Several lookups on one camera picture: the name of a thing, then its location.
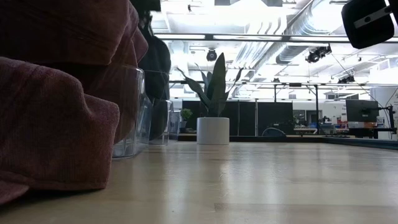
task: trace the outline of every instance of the computer monitor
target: computer monitor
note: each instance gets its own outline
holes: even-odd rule
[[[377,101],[346,100],[346,107],[349,122],[376,122],[379,116]]]

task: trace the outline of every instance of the ceiling light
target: ceiling light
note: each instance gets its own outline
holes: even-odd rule
[[[301,46],[305,46],[305,47],[311,47],[311,46],[314,46],[314,47],[327,47],[327,46],[329,46],[329,44],[327,44],[327,43],[310,43],[310,42],[306,42],[306,43],[298,43],[298,42],[288,42],[288,43],[286,43],[286,45],[288,45],[288,46],[299,46],[299,47],[301,47]]]
[[[258,40],[258,41],[280,41],[282,40],[281,36],[271,36],[271,35],[214,35],[214,40]]]
[[[302,37],[291,37],[290,41],[294,42],[323,42],[323,43],[347,43],[349,44],[349,40],[347,37],[336,37],[336,36],[302,36]]]
[[[201,34],[155,34],[161,40],[204,40],[205,35]]]
[[[398,43],[398,37],[393,37],[393,38],[385,41],[385,43],[394,43],[394,44],[396,44],[396,43]]]

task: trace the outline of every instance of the potted plant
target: potted plant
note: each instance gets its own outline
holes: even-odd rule
[[[205,105],[207,116],[197,119],[197,143],[225,145],[229,144],[229,118],[221,118],[229,92],[241,78],[242,68],[239,69],[235,82],[226,92],[226,67],[225,57],[222,53],[214,66],[213,73],[205,75],[201,72],[204,89],[195,80],[188,78],[181,69],[177,68],[185,77],[189,87],[198,94],[200,101]]]
[[[180,128],[185,128],[187,125],[188,119],[192,116],[192,111],[190,109],[183,109],[181,110],[181,119]]]

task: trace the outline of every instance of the table surface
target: table surface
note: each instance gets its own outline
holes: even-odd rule
[[[178,142],[114,161],[105,190],[28,194],[0,223],[397,223],[397,173],[383,149]]]

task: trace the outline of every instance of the white pot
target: white pot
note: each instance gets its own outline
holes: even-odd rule
[[[198,118],[197,143],[228,145],[229,118]]]

